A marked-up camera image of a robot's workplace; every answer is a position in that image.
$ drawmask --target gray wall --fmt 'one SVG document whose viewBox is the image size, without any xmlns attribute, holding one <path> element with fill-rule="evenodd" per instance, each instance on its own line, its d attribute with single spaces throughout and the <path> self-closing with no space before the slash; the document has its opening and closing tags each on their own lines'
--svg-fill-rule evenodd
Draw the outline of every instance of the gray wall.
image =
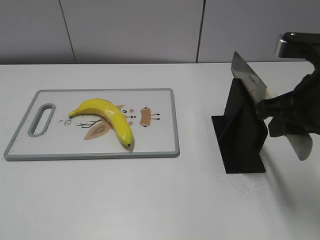
<svg viewBox="0 0 320 240">
<path fill-rule="evenodd" d="M 196 62 L 203 0 L 61 5 L 0 0 L 0 64 Z M 279 61 L 278 34 L 320 33 L 319 10 L 320 0 L 206 0 L 198 61 Z"/>
<path fill-rule="evenodd" d="M 71 64 L 58 0 L 0 1 L 0 64 Z"/>
<path fill-rule="evenodd" d="M 320 0 L 206 0 L 198 62 L 279 61 L 277 36 L 320 34 Z"/>
<path fill-rule="evenodd" d="M 62 0 L 77 63 L 194 63 L 201 0 Z"/>
</svg>

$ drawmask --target white cutting board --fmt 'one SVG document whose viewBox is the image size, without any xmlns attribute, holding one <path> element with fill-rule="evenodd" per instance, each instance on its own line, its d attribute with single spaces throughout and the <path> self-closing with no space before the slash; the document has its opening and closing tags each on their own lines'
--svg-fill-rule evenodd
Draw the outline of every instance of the white cutting board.
<svg viewBox="0 0 320 240">
<path fill-rule="evenodd" d="M 134 135 L 133 149 L 125 148 L 100 116 L 69 119 L 68 113 L 83 101 L 96 98 L 108 100 L 121 109 Z M 42 135 L 30 136 L 29 128 L 45 104 L 55 106 L 48 127 Z M 4 157 L 8 161 L 70 160 L 176 157 L 179 153 L 172 89 L 40 90 Z"/>
</svg>

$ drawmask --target metal blade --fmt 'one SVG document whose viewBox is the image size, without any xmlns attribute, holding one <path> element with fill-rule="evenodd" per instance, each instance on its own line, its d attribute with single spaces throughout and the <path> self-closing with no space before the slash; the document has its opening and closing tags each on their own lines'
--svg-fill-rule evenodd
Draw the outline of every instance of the metal blade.
<svg viewBox="0 0 320 240">
<path fill-rule="evenodd" d="M 267 86 L 236 51 L 231 63 L 231 72 L 236 79 L 241 79 L 256 104 L 266 99 Z"/>
<path fill-rule="evenodd" d="M 260 77 L 251 69 L 246 61 L 235 51 L 231 63 L 231 72 L 236 79 L 241 79 L 244 87 L 257 104 L 261 100 L 275 98 Z M 299 160 L 304 161 L 311 153 L 313 140 L 309 134 L 287 135 L 294 152 Z"/>
</svg>

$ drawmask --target table surface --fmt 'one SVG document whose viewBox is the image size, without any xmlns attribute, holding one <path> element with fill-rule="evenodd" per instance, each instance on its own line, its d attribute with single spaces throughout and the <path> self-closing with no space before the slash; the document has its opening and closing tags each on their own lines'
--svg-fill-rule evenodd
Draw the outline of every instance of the table surface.
<svg viewBox="0 0 320 240">
<path fill-rule="evenodd" d="M 277 94 L 307 62 L 250 64 Z M 230 63 L 0 66 L 0 152 L 40 89 L 172 88 L 177 158 L 0 160 L 2 240 L 318 240 L 320 137 L 301 162 L 266 139 L 266 173 L 226 174 L 211 115 L 224 111 Z"/>
</svg>

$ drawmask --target banana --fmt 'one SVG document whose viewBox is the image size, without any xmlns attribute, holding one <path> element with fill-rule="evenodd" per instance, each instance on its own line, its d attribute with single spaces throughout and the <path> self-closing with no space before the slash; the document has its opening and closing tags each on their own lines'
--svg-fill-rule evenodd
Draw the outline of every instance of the banana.
<svg viewBox="0 0 320 240">
<path fill-rule="evenodd" d="M 122 112 L 111 102 L 95 98 L 81 103 L 74 111 L 69 113 L 70 117 L 80 114 L 97 114 L 106 119 L 115 130 L 118 139 L 126 147 L 130 147 L 134 141 L 134 135 Z"/>
</svg>

